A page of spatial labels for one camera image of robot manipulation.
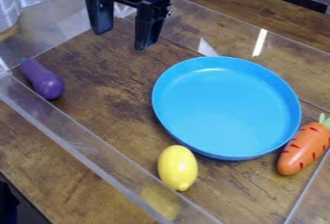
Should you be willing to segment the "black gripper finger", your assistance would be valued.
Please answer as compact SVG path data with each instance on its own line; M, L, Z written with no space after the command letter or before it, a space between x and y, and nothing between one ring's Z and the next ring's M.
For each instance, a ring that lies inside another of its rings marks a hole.
M113 28L113 0L85 0L91 28L101 35Z
M136 50L144 50L158 42L168 14L168 7L168 2L152 2L151 0L144 0L138 4L134 43Z

